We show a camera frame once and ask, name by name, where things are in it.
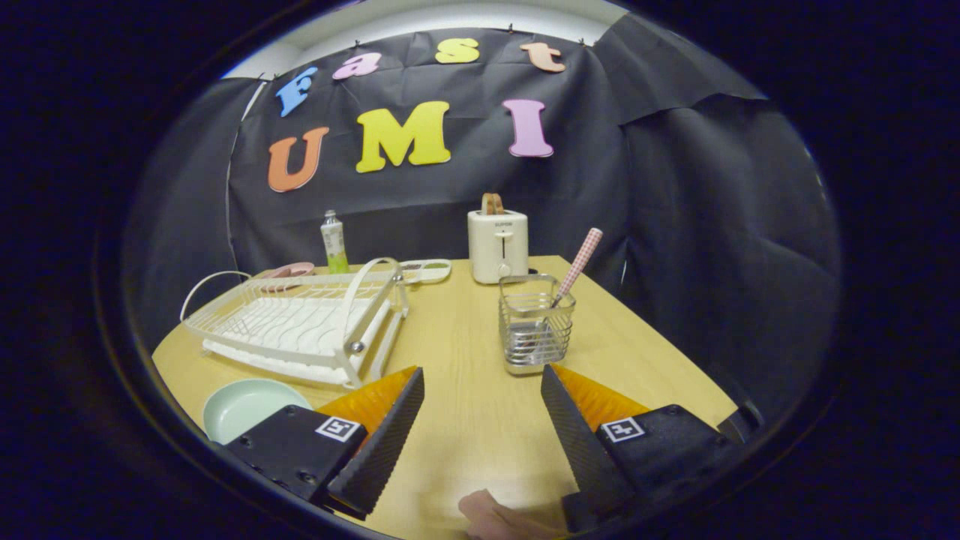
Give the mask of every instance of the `pink checkered handle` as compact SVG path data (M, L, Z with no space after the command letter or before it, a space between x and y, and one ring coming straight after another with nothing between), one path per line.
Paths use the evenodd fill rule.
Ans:
M560 302L560 299L563 298L566 293L570 292L570 287L572 287L573 282L577 281L577 278L580 277L580 273L584 271L584 266L587 266L587 261L590 260L590 256L593 255L593 250L597 248L597 244L600 243L600 238L602 237L603 231L595 227L587 233L587 238L584 239L584 245L580 246L577 257L573 259L573 264L570 265L564 281L560 284L560 292L557 293L557 298L554 299L552 307L555 307Z

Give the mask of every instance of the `toaster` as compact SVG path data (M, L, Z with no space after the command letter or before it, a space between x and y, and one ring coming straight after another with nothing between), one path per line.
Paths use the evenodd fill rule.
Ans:
M527 216L510 210L467 213L470 270L480 283L497 283L528 271Z

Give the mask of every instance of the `pink plate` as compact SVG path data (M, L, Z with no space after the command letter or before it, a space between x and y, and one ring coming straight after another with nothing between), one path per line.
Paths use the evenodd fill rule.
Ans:
M306 276L307 274L313 273L313 268L314 265L312 262L294 262L293 264L280 266L273 272L261 276L259 279L266 280L269 278L296 278L298 276ZM286 285L283 287L265 286L260 287L260 290L264 292L282 292L293 287L296 287L296 285Z

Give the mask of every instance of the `light green bowl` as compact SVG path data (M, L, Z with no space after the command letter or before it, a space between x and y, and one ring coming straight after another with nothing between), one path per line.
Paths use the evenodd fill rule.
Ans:
M311 408L300 392L269 379L244 379L220 388L204 404L204 431L227 444L287 405Z

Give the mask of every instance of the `foam letter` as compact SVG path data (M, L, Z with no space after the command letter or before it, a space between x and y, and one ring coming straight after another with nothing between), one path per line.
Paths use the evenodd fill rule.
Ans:
M480 51L476 48L480 45L476 39L469 37L444 39L437 45L437 56L434 57L439 63L467 63L480 58Z
M333 78L337 81L347 77L370 75L379 67L380 53L367 53L359 55L344 62L344 66L333 73Z
M313 175L317 173L317 166L320 164L320 143L329 131L328 128L317 128L303 134L303 140L306 141L303 167L300 168L300 172L295 174L287 172L287 160L290 158L290 148L297 142L297 138L294 136L282 138L270 145L267 184L273 191L282 193L303 187L304 184L310 182Z
M280 118L290 114L290 111L297 108L297 105L303 103L306 99L306 90L310 88L312 81L310 76L317 72L316 67L308 67L303 73L300 73L294 80L287 83L276 93L283 104L283 110L280 111Z
M562 63L553 61L553 57L559 56L560 51L551 49L546 43L527 43L520 45L520 48L530 53L530 63L543 71L559 73L566 69Z
M364 127L363 156L357 163L357 172L378 171L387 164L380 157L380 146L394 167L399 167L411 142L414 151L410 153L410 162L414 165L450 161L450 151L444 147L444 112L449 109L446 101L421 103L402 127L386 109L369 110L357 116L357 123Z
M518 158L547 158L553 147L543 140L540 111L544 104L530 99L508 99L503 106L514 118L514 144L510 153Z

